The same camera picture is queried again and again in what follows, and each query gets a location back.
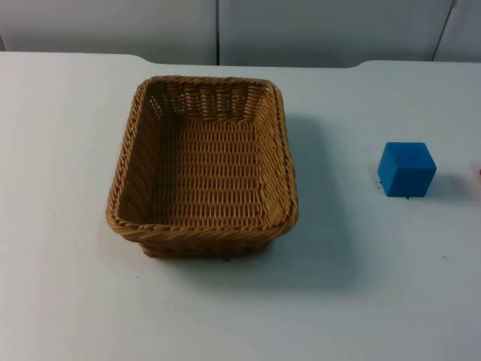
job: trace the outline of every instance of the wicker basket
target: wicker basket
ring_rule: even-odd
[[[297,218],[274,84],[167,76],[138,87],[108,197],[116,233],[151,257],[244,256]]]

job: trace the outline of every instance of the blue cube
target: blue cube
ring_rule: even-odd
[[[386,143],[377,169],[388,197],[424,197],[435,172],[424,143]]]

